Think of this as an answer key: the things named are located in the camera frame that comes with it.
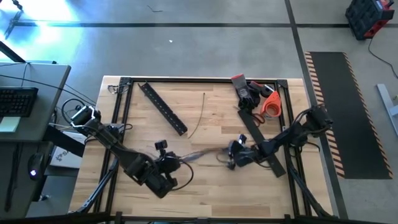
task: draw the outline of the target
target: green sticky note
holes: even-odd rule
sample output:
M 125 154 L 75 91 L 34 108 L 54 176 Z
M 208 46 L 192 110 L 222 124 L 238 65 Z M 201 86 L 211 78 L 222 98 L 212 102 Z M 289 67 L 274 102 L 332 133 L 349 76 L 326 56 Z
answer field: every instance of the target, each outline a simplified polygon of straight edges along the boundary
M 21 117 L 3 117 L 0 123 L 1 132 L 15 132 Z

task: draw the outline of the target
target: wooden tabletop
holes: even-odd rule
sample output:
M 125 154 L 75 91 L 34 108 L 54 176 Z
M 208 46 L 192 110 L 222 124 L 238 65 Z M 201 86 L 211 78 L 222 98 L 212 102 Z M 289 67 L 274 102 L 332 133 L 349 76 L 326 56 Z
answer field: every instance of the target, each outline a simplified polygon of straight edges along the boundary
M 97 108 L 102 114 L 102 123 L 111 121 L 116 95 L 107 90 L 108 85 L 117 85 L 120 77 L 103 78 Z M 287 79 L 294 115 L 309 107 L 303 81 Z M 187 133 L 179 136 L 155 106 L 144 97 L 144 93 L 134 84 L 127 123 L 133 129 L 127 131 L 124 145 L 142 152 L 157 155 L 154 143 L 166 139 L 168 151 L 182 156 L 190 152 L 226 147 L 240 134 L 248 137 L 247 145 L 253 143 L 237 109 L 238 97 L 232 84 L 219 83 L 150 83 L 155 91 L 185 123 Z M 203 114 L 196 132 L 188 138 L 198 124 L 203 104 Z M 124 108 L 122 99 L 119 121 Z M 277 119 L 267 120 L 260 127 L 265 138 L 280 133 Z M 284 151 L 277 153 L 286 168 Z M 70 210 L 78 209 L 89 197 L 98 183 L 104 156 L 104 147 L 98 142 L 90 142 L 81 163 Z M 302 153 L 303 166 L 308 188 L 323 208 L 332 213 L 330 198 L 318 149 L 305 146 Z M 119 169 L 114 194 L 112 213 L 142 217 L 228 217 L 228 218 L 283 218 L 293 215 L 287 175 L 276 178 L 271 170 L 256 164 L 237 167 L 231 171 L 216 160 L 210 153 L 191 163 L 195 172 L 193 181 L 184 189 L 170 192 L 164 198 L 157 198 L 145 185 L 138 186 Z M 172 173 L 180 184 L 190 178 L 187 167 Z M 297 187 L 300 212 L 303 213 L 302 197 Z M 101 204 L 102 210 L 108 189 L 105 189 Z

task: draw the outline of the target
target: red tool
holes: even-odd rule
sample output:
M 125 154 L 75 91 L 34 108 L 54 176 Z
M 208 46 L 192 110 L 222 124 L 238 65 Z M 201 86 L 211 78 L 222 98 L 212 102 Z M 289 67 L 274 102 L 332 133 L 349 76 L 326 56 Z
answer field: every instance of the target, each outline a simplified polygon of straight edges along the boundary
M 271 87 L 267 85 L 264 86 L 270 91 L 272 91 L 272 93 L 264 102 L 260 114 L 269 116 L 271 118 L 279 117 L 282 112 L 279 94 L 277 91 L 274 91 Z

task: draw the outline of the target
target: white paper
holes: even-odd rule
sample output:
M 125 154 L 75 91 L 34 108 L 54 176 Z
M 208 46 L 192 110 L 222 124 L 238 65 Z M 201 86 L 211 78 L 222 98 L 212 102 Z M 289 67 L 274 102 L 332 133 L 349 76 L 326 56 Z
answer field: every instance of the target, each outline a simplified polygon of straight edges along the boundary
M 72 132 L 67 132 L 67 131 L 64 131 L 63 133 L 82 144 L 84 144 L 84 142 L 85 142 L 86 136 L 84 136 L 80 133 L 72 133 Z M 53 158 L 51 159 L 50 165 L 79 169 L 80 163 L 81 163 L 81 157 L 76 156 L 76 155 L 62 149 L 61 147 L 57 146 L 55 148 L 55 153 L 53 155 Z

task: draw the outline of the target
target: keyboard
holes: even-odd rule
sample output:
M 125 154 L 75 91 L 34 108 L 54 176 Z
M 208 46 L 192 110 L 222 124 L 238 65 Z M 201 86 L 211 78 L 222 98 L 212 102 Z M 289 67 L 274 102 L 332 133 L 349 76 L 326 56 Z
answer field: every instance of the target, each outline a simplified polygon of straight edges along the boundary
M 0 87 L 0 116 L 29 117 L 38 90 L 35 87 Z

